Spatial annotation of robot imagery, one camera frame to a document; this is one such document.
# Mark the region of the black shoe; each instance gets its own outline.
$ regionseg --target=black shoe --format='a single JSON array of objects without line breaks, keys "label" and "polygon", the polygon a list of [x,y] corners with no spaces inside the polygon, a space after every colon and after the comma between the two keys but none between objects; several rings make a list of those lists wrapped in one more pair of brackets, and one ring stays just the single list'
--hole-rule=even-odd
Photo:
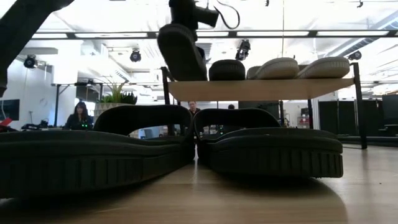
[{"label": "black shoe", "polygon": [[207,81],[205,52],[199,52],[192,31],[180,24],[163,26],[157,36],[160,52],[177,81]]}]

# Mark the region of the ceiling light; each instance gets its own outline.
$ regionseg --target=ceiling light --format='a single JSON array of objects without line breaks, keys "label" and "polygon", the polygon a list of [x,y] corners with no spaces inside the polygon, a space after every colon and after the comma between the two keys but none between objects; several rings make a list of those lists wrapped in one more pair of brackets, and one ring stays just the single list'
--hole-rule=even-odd
[{"label": "ceiling light", "polygon": [[33,39],[53,39],[53,38],[68,38],[66,34],[34,34]]},{"label": "ceiling light", "polygon": [[385,30],[360,30],[360,31],[350,31],[350,30],[336,30],[336,31],[318,31],[318,36],[329,35],[329,36],[377,36],[386,35],[388,31]]},{"label": "ceiling light", "polygon": [[80,33],[75,34],[78,38],[123,38],[123,37],[148,37],[146,32],[135,33]]},{"label": "ceiling light", "polygon": [[229,32],[206,32],[206,31],[198,31],[198,37],[227,37]]},{"label": "ceiling light", "polygon": [[252,36],[252,37],[260,37],[260,36],[305,36],[308,35],[308,31],[240,31],[236,34],[238,37],[241,36]]},{"label": "ceiling light", "polygon": [[119,52],[119,51],[131,52],[131,47],[110,47],[108,49],[112,52]]},{"label": "ceiling light", "polygon": [[370,86],[370,87],[372,87],[372,86],[374,86],[375,84],[374,83],[361,83],[361,89],[363,89],[363,87],[364,86]]}]

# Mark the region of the wooden shelf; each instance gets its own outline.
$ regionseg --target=wooden shelf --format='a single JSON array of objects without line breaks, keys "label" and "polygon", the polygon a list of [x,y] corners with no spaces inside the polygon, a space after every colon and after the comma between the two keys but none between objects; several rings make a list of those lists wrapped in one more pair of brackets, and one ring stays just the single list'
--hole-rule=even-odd
[{"label": "wooden shelf", "polygon": [[169,91],[179,101],[307,100],[353,84],[353,78],[169,82]]}]

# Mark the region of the desk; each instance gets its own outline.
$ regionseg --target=desk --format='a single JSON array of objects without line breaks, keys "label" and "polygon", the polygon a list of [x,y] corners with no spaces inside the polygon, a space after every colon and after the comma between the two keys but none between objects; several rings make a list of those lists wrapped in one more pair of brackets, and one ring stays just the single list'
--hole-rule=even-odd
[{"label": "desk", "polygon": [[241,183],[194,162],[137,187],[1,200],[0,223],[396,223],[398,150],[345,148],[343,159],[340,179]]}]

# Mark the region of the long dark hair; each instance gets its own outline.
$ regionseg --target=long dark hair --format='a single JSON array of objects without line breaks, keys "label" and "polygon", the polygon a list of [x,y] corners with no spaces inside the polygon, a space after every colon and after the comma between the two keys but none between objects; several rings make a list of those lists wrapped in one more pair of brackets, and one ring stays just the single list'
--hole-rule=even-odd
[{"label": "long dark hair", "polygon": [[87,110],[86,104],[85,104],[84,102],[79,102],[79,103],[76,104],[76,106],[75,106],[75,112],[74,112],[74,114],[73,114],[76,118],[79,117],[79,114],[77,113],[77,108],[83,109],[83,112],[81,113],[81,119],[87,119],[87,117],[88,117],[88,110]]}]

